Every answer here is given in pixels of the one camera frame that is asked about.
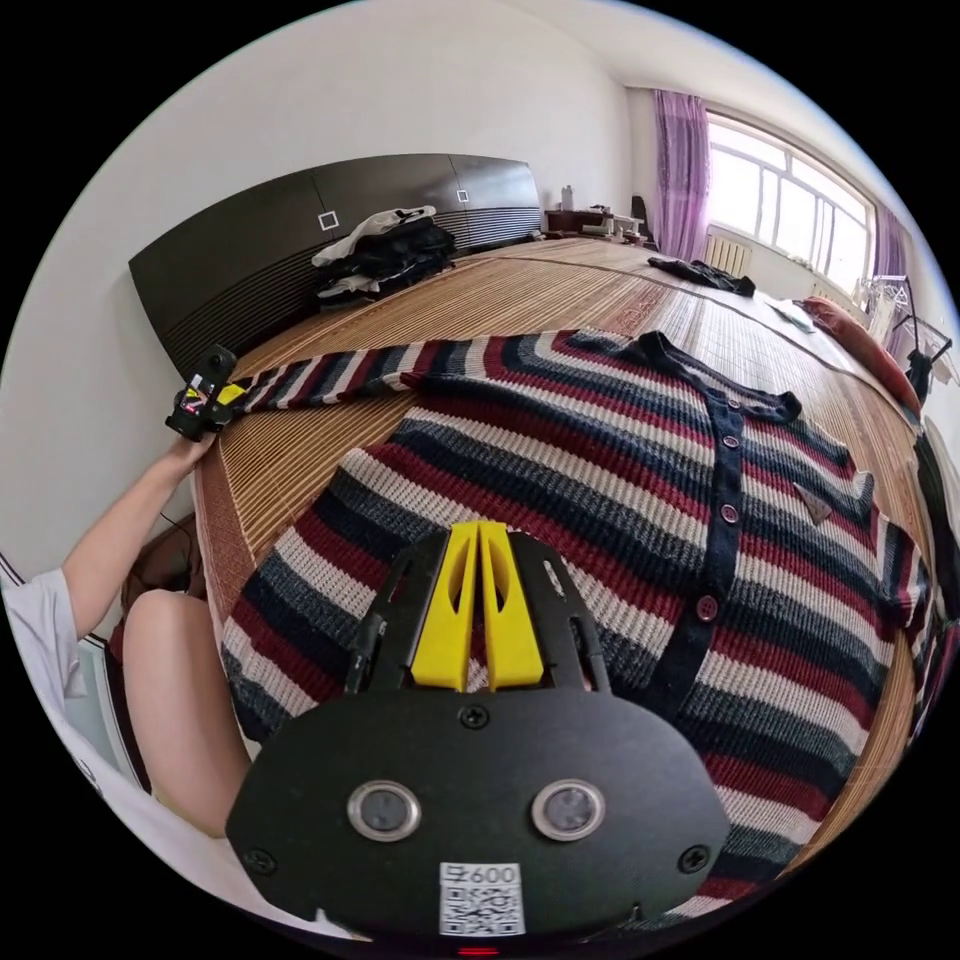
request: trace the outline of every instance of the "window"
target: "window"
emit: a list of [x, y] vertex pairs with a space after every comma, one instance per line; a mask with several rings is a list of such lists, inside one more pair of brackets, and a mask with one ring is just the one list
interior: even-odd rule
[[811, 157], [712, 117], [709, 217], [797, 257], [853, 294], [873, 254], [873, 207]]

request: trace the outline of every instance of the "dark brown headboard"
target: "dark brown headboard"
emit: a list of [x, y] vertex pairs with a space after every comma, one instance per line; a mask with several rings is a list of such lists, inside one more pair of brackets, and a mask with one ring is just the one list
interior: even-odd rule
[[212, 343], [242, 354], [317, 310], [311, 257], [374, 213], [436, 207], [461, 252], [540, 227], [530, 168], [441, 153], [346, 160], [301, 170], [208, 207], [138, 253], [144, 310], [187, 376]]

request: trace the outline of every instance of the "qr code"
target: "qr code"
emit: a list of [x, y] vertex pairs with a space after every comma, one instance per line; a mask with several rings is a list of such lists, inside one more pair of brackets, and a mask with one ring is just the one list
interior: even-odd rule
[[520, 867], [512, 863], [441, 864], [440, 933], [453, 937], [524, 933]]

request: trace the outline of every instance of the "red pillow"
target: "red pillow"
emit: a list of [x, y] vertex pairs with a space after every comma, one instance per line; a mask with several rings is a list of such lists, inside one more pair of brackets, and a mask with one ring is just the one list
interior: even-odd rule
[[830, 334], [854, 360], [862, 363], [898, 403], [920, 418], [916, 391], [897, 366], [897, 361], [843, 307], [823, 297], [807, 297], [802, 303], [821, 330]]

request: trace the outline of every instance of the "knit fabric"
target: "knit fabric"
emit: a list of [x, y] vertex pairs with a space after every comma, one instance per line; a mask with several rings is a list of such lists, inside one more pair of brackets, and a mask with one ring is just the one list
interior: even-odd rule
[[[733, 828], [673, 918], [771, 881], [811, 839], [863, 750], [900, 629], [920, 715], [919, 550], [792, 394], [732, 383], [660, 333], [589, 330], [339, 353], [242, 385], [240, 413], [421, 397], [386, 443], [344, 458], [228, 618], [248, 735], [338, 696], [396, 554], [478, 519], [563, 556], [613, 693], [672, 722], [713, 778]], [[470, 689], [485, 680], [478, 655]]]

